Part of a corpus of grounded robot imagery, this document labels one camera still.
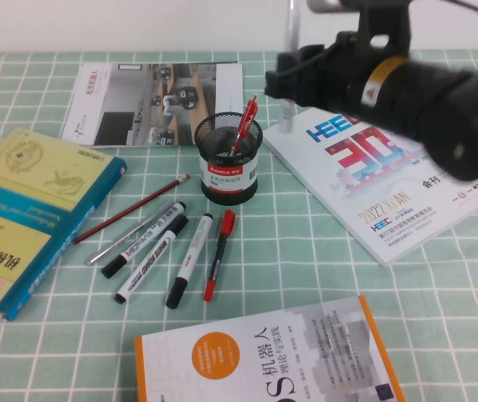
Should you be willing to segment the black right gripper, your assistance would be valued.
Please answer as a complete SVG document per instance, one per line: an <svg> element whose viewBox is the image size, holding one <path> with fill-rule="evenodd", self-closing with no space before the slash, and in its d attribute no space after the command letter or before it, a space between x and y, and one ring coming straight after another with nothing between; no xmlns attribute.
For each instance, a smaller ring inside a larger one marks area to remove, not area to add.
<svg viewBox="0 0 478 402"><path fill-rule="evenodd" d="M366 78L389 56L371 44L362 49L358 33L343 31L328 47L310 44L279 53L277 71L265 73L265 94L325 111L355 111Z"/></svg>

